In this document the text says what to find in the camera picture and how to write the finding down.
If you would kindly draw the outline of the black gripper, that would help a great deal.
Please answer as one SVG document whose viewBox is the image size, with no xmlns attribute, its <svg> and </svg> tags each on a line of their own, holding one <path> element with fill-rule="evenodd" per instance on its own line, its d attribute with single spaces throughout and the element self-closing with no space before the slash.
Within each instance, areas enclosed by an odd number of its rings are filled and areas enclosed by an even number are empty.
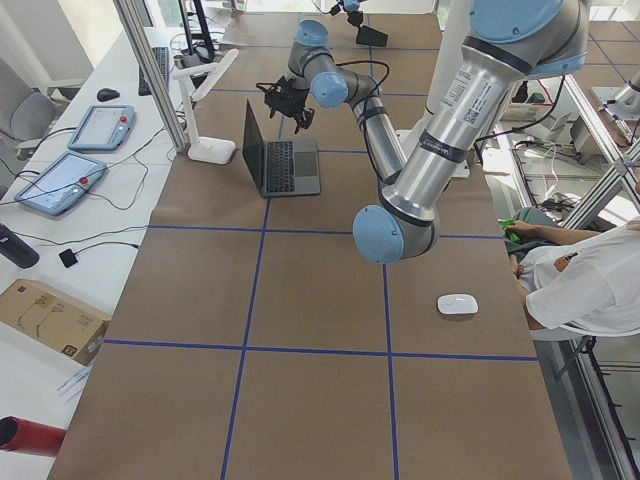
<svg viewBox="0 0 640 480">
<path fill-rule="evenodd" d="M 255 86 L 264 93 L 264 103 L 269 108 L 269 118 L 278 112 L 296 122 L 294 132 L 308 129 L 314 119 L 315 110 L 306 107 L 309 89 L 295 86 L 294 79 L 280 77 L 275 83 L 258 82 Z"/>
<path fill-rule="evenodd" d="M 361 26 L 363 23 L 363 13 L 358 10 L 349 11 L 348 23 L 352 26 Z"/>
</svg>

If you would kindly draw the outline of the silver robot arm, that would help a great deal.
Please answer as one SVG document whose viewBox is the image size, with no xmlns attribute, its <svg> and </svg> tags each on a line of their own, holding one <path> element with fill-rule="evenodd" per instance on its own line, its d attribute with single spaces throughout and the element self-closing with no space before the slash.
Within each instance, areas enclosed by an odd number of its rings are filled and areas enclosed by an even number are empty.
<svg viewBox="0 0 640 480">
<path fill-rule="evenodd" d="M 336 16 L 340 13 L 345 13 L 347 15 L 347 22 L 356 28 L 360 28 L 363 24 L 364 14 L 360 10 L 362 1 L 336 0 L 329 10 L 323 10 L 318 1 L 313 1 L 312 4 L 319 13 L 324 15 Z"/>
<path fill-rule="evenodd" d="M 261 83 L 271 112 L 308 128 L 313 96 L 324 108 L 350 106 L 381 183 L 379 202 L 353 222 L 355 245 L 372 263 L 419 256 L 437 242 L 436 202 L 480 134 L 519 82 L 566 75 L 585 61 L 588 1 L 470 1 L 449 22 L 462 23 L 461 62 L 411 152 L 405 153 L 380 98 L 380 84 L 338 65 L 326 45 L 328 31 L 302 21 L 287 72 Z"/>
</svg>

